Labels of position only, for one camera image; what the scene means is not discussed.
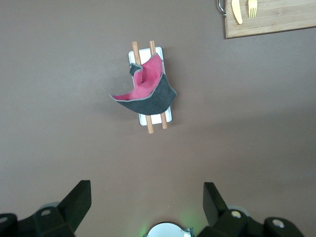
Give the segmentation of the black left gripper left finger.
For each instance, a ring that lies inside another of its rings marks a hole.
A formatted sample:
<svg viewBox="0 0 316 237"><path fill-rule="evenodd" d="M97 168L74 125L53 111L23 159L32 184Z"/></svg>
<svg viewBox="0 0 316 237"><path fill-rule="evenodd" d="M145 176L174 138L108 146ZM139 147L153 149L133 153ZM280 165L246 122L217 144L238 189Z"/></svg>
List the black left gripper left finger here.
<svg viewBox="0 0 316 237"><path fill-rule="evenodd" d="M26 219L18 220L14 213L2 213L0 235L2 237L74 237L91 203L91 182L81 180L57 206L43 207Z"/></svg>

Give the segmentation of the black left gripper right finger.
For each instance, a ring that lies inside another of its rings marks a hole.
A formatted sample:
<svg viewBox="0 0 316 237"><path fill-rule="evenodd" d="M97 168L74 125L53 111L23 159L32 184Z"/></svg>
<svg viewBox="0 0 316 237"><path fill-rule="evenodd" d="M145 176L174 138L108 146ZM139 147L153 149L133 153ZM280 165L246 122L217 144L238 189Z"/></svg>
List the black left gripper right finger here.
<svg viewBox="0 0 316 237"><path fill-rule="evenodd" d="M199 237L304 237L289 220L268 217L261 224L243 211L228 208L212 182L203 186L203 210L208 221Z"/></svg>

